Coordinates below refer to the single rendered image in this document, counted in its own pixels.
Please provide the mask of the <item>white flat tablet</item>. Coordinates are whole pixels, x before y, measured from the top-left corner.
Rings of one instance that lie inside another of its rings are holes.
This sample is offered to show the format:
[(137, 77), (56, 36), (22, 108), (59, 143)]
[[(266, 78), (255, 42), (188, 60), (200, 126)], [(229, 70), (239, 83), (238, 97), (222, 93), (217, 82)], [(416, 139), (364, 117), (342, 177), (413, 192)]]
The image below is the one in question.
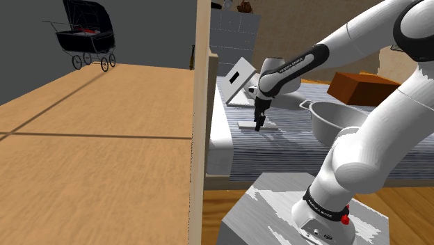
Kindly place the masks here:
[(249, 130), (278, 130), (278, 126), (273, 122), (264, 122), (261, 127), (257, 126), (257, 123), (254, 121), (238, 121), (237, 122), (239, 129), (249, 129)]

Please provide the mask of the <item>grey cabinet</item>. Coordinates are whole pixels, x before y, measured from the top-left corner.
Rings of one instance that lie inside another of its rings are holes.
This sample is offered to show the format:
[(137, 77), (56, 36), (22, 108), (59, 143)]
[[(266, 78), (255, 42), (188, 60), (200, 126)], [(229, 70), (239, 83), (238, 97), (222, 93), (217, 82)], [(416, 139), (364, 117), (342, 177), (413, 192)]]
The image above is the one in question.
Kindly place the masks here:
[(222, 0), (221, 8), (211, 9), (211, 52), (218, 55), (218, 76), (224, 77), (241, 57), (252, 63), (260, 15), (232, 8), (234, 0)]

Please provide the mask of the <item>orange brown box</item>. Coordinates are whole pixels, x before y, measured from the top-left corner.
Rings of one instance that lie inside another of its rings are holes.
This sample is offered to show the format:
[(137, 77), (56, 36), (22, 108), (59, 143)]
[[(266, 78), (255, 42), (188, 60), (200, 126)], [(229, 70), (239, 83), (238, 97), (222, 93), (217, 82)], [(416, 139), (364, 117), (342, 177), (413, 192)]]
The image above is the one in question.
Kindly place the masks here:
[(327, 93), (347, 105), (378, 106), (400, 85), (376, 74), (336, 72)]

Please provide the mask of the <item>grey robot stand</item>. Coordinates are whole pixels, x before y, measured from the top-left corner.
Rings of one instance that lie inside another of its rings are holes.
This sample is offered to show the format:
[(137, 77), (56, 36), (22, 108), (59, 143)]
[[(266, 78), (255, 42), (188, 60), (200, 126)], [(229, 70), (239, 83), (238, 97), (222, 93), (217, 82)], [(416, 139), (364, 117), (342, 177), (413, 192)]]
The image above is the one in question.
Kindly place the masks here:
[[(308, 173), (262, 173), (222, 219), (216, 245), (316, 245), (291, 215), (313, 180)], [(349, 208), (354, 245), (389, 245), (388, 217), (356, 199)]]

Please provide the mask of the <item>black pram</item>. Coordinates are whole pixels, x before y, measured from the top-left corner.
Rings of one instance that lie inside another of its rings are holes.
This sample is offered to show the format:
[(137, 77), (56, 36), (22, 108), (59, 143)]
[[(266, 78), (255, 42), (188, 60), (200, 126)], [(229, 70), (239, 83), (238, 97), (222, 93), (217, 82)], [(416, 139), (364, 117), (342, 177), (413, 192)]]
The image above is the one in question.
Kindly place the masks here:
[(87, 0), (63, 0), (63, 5), (70, 29), (56, 29), (55, 35), (62, 50), (72, 57), (74, 68), (90, 65), (94, 58), (104, 72), (115, 67), (115, 34), (105, 7)]

